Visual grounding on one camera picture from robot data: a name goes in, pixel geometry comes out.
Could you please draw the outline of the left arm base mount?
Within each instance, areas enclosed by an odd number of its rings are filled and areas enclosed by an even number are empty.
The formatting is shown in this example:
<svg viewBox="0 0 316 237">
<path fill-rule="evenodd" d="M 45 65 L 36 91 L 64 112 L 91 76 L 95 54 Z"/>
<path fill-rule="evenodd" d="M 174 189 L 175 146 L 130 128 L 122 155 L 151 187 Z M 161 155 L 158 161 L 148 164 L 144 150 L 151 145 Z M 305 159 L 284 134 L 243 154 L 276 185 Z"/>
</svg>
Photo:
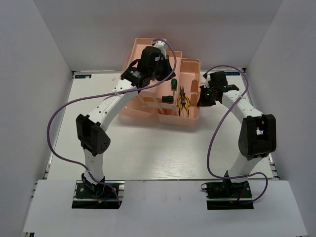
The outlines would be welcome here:
<svg viewBox="0 0 316 237">
<path fill-rule="evenodd" d="M 119 209 L 123 201 L 124 181 L 109 182 L 114 189 L 86 182 L 84 173 L 76 181 L 72 209 Z"/>
</svg>

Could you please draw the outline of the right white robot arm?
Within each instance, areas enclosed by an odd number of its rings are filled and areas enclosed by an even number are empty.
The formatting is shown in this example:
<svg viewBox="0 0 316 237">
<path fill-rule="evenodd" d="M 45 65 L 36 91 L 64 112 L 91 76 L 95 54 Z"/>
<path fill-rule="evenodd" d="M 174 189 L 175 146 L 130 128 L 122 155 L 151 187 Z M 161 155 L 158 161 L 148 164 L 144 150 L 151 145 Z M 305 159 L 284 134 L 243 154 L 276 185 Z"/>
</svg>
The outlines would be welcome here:
<svg viewBox="0 0 316 237">
<path fill-rule="evenodd" d="M 205 84 L 200 87 L 198 107 L 213 106 L 220 102 L 240 122 L 238 138 L 239 155 L 233 166 L 225 173 L 223 192 L 234 197 L 241 191 L 243 183 L 254 167 L 277 147 L 276 118 L 265 115 L 254 108 L 240 93 L 236 85 L 229 85 L 223 71 L 204 74 Z"/>
</svg>

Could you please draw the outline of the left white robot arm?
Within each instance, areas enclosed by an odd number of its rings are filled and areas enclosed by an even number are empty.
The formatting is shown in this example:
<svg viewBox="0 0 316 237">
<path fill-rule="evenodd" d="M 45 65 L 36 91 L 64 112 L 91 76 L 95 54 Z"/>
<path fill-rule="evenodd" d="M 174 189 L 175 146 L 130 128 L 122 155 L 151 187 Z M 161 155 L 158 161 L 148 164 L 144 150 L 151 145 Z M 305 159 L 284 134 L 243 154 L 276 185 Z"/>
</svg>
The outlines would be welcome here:
<svg viewBox="0 0 316 237">
<path fill-rule="evenodd" d="M 110 145 L 106 131 L 113 118 L 151 81 L 164 81 L 175 76 L 175 66 L 171 66 L 166 54 L 168 44 L 165 40 L 155 39 L 146 46 L 139 59 L 130 63 L 121 74 L 113 89 L 113 96 L 106 96 L 96 109 L 76 119 L 77 135 L 85 155 L 87 170 L 82 181 L 93 197 L 104 192 L 103 153 Z"/>
</svg>

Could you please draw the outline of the pink plastic toolbox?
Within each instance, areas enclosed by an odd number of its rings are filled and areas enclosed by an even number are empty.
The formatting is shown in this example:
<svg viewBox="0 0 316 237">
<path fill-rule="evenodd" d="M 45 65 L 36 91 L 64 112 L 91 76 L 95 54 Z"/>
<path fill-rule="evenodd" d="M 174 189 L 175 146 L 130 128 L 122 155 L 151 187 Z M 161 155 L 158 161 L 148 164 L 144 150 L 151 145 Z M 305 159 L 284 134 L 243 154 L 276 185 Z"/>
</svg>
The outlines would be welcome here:
<svg viewBox="0 0 316 237">
<path fill-rule="evenodd" d="M 141 91 L 120 114 L 135 119 L 158 118 L 161 123 L 194 126 L 199 119 L 197 102 L 200 94 L 200 61 L 186 59 L 181 51 L 166 51 L 171 66 L 177 61 L 175 79 Z"/>
</svg>

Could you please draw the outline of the yellow needle nose pliers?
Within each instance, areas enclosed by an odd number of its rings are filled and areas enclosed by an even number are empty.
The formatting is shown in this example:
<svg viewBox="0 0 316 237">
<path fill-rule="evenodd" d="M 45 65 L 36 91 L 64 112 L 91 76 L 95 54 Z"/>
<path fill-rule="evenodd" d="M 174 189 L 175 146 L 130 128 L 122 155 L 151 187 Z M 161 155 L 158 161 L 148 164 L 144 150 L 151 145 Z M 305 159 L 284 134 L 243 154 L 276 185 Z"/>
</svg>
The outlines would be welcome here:
<svg viewBox="0 0 316 237">
<path fill-rule="evenodd" d="M 184 92 L 183 86 L 180 87 L 179 95 L 177 99 L 177 107 L 184 107 L 185 109 L 190 106 L 190 100 Z"/>
</svg>

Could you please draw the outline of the yellow combination pliers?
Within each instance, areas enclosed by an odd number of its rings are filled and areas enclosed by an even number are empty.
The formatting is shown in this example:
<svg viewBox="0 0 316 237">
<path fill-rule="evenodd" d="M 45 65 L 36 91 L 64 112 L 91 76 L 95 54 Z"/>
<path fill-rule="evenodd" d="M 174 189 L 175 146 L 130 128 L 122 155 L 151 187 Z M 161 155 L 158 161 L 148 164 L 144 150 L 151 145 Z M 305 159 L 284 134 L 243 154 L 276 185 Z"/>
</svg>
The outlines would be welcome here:
<svg viewBox="0 0 316 237">
<path fill-rule="evenodd" d="M 189 110 L 189 106 L 187 104 L 179 104 L 178 105 L 178 116 L 182 117 L 183 111 L 185 112 L 185 117 L 189 118 L 190 117 L 190 110 Z"/>
</svg>

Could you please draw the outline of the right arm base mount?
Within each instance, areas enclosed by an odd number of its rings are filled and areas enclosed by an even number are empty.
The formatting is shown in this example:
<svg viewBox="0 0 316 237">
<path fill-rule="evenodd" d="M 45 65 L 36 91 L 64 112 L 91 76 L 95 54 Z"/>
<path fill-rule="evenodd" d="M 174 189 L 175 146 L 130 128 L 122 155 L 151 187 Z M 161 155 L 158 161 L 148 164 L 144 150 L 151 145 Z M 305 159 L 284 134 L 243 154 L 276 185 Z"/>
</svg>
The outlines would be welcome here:
<svg viewBox="0 0 316 237">
<path fill-rule="evenodd" d="M 230 179 L 221 182 L 201 184 L 206 193 L 208 210 L 250 210 L 254 209 L 248 181 L 232 183 Z"/>
</svg>

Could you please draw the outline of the green stubby screwdriver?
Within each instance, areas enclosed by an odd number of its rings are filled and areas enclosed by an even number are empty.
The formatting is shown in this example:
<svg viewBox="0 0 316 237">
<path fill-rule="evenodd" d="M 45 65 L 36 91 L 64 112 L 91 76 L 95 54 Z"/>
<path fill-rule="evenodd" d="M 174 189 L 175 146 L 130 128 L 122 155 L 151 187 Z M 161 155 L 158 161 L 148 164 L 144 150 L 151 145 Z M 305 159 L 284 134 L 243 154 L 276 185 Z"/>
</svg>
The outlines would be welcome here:
<svg viewBox="0 0 316 237">
<path fill-rule="evenodd" d="M 173 94 L 175 94 L 175 92 L 177 90 L 177 86 L 178 86 L 178 81 L 176 78 L 173 78 L 171 80 L 171 90 L 172 90 Z"/>
<path fill-rule="evenodd" d="M 173 103 L 174 96 L 172 95 L 162 96 L 161 98 L 158 98 L 158 101 L 161 101 L 162 103 Z"/>
</svg>

